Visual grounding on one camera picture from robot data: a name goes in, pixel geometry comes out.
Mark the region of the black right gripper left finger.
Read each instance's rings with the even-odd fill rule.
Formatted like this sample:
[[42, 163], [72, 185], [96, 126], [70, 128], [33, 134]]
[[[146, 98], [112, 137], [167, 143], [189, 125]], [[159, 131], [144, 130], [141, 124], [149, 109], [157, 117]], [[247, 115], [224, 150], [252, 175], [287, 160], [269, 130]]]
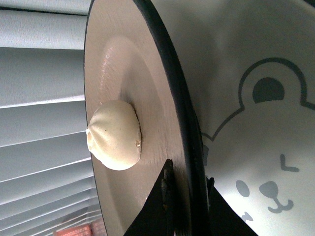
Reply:
[[143, 208], [127, 229], [125, 235], [174, 235], [174, 173], [172, 160], [166, 160]]

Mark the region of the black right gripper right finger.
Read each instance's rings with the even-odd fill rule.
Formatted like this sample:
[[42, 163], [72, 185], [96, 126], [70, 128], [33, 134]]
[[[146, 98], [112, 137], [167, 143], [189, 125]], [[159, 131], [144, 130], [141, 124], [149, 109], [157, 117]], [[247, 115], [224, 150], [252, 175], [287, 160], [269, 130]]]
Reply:
[[232, 210], [214, 187], [214, 179], [207, 179], [209, 199], [208, 229], [210, 236], [255, 236], [256, 233]]

